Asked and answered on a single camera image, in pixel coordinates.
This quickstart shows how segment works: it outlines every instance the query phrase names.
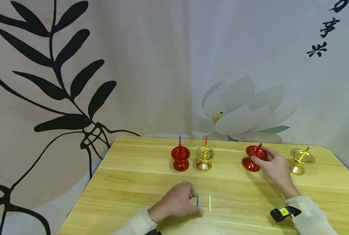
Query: red candle holder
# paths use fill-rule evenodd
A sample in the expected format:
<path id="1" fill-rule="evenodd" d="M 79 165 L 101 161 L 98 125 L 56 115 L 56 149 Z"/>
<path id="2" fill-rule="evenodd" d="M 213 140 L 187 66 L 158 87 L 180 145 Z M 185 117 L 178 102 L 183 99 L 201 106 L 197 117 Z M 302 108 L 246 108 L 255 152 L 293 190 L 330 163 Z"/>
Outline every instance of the red candle holder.
<path id="1" fill-rule="evenodd" d="M 189 168 L 190 151 L 184 146 L 177 146 L 172 149 L 171 156 L 174 160 L 176 171 L 186 171 Z"/>
<path id="2" fill-rule="evenodd" d="M 242 163 L 243 163 L 243 166 L 248 171 L 255 172 L 255 171 L 259 171 L 259 169 L 261 168 L 259 165 L 257 165 L 256 163 L 254 163 L 250 159 L 250 156 L 254 156 L 254 154 L 256 153 L 257 149 L 258 149 L 258 146 L 254 146 L 254 145 L 249 146 L 248 148 L 246 148 L 246 154 L 248 156 L 243 159 Z M 263 161 L 265 161 L 268 158 L 266 152 L 263 149 L 261 149 L 261 148 L 259 148 L 256 157 L 261 159 L 261 160 L 263 160 Z"/>

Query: wrist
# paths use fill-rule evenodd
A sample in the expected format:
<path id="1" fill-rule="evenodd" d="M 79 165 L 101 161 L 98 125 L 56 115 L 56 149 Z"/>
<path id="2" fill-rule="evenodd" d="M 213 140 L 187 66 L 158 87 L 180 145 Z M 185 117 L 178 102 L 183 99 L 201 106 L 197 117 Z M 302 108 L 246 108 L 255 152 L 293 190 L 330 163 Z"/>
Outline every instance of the wrist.
<path id="1" fill-rule="evenodd" d="M 149 216 L 155 223 L 159 223 L 160 221 L 167 218 L 169 215 L 167 214 L 167 209 L 161 201 L 158 201 L 155 205 L 149 208 Z"/>
<path id="2" fill-rule="evenodd" d="M 297 190 L 296 186 L 292 182 L 280 184 L 278 185 L 278 188 L 286 200 L 296 196 L 301 196 L 300 192 Z"/>

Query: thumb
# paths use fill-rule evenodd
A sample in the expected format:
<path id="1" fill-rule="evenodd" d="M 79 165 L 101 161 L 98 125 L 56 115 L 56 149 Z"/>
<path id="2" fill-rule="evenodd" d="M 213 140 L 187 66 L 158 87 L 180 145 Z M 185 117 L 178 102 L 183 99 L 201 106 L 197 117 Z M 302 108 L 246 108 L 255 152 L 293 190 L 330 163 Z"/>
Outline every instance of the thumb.
<path id="1" fill-rule="evenodd" d="M 203 215 L 203 210 L 194 205 L 190 205 L 189 212 L 197 215 Z"/>
<path id="2" fill-rule="evenodd" d="M 250 159 L 259 166 L 263 166 L 263 167 L 266 166 L 266 163 L 267 163 L 266 161 L 263 161 L 255 156 L 251 156 Z"/>

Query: hand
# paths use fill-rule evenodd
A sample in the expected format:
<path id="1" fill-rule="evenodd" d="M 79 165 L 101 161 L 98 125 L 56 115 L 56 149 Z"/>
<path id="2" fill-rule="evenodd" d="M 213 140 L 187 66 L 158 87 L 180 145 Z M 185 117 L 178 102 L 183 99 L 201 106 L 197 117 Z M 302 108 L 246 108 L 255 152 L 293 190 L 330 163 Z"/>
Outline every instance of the hand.
<path id="1" fill-rule="evenodd" d="M 271 148 L 262 147 L 262 149 L 270 155 L 267 161 L 262 161 L 255 156 L 251 156 L 251 160 L 266 171 L 266 174 L 281 190 L 284 198 L 300 196 L 301 194 L 293 185 L 287 159 Z"/>
<path id="2" fill-rule="evenodd" d="M 186 181 L 175 185 L 167 194 L 149 209 L 155 223 L 169 216 L 184 216 L 191 213 L 203 215 L 201 208 L 190 204 L 189 199 L 197 196 L 194 186 Z"/>

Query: gold candle holder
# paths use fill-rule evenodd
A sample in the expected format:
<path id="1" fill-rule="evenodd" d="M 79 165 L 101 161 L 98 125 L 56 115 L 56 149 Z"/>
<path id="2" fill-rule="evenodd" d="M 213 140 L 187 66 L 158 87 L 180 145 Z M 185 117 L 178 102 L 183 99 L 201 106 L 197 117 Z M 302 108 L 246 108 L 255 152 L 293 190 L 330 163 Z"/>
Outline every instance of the gold candle holder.
<path id="1" fill-rule="evenodd" d="M 291 156 L 293 158 L 293 161 L 290 166 L 290 171 L 294 175 L 302 175 L 305 171 L 304 166 L 305 165 L 312 165 L 316 162 L 316 159 L 314 156 L 309 153 L 309 149 L 311 146 L 309 146 L 307 149 L 291 149 Z"/>
<path id="2" fill-rule="evenodd" d="M 215 152 L 207 146 L 206 152 L 205 147 L 199 147 L 196 150 L 196 157 L 198 158 L 196 166 L 200 171 L 209 171 L 212 168 L 212 160 L 215 157 Z"/>

